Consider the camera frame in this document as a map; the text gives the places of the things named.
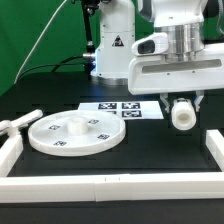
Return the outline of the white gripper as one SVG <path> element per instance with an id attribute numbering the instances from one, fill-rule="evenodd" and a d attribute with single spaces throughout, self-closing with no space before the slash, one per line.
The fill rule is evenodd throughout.
<path id="1" fill-rule="evenodd" d="M 167 63 L 163 55 L 143 56 L 129 66 L 129 92 L 161 93 L 166 112 L 170 112 L 168 93 L 196 91 L 194 105 L 199 112 L 204 90 L 220 88 L 224 88 L 224 43 L 206 45 L 193 61 Z"/>

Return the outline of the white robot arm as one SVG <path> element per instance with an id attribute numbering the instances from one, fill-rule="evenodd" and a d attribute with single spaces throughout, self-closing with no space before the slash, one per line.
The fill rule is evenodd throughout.
<path id="1" fill-rule="evenodd" d="M 208 0 L 100 0 L 93 80 L 126 84 L 133 95 L 224 88 L 224 40 L 203 38 Z"/>

